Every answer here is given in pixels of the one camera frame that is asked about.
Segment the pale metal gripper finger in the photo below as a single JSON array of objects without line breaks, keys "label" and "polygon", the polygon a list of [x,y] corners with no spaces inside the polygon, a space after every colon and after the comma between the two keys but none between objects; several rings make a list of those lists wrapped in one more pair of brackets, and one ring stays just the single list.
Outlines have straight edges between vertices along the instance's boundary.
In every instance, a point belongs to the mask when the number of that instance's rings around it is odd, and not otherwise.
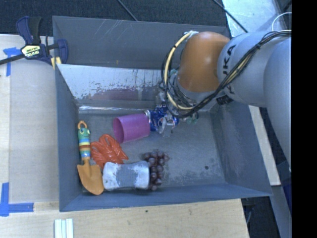
[{"label": "pale metal gripper finger", "polygon": [[175,127],[175,122],[172,118],[161,118],[159,121],[158,132],[163,137],[170,137]]}]

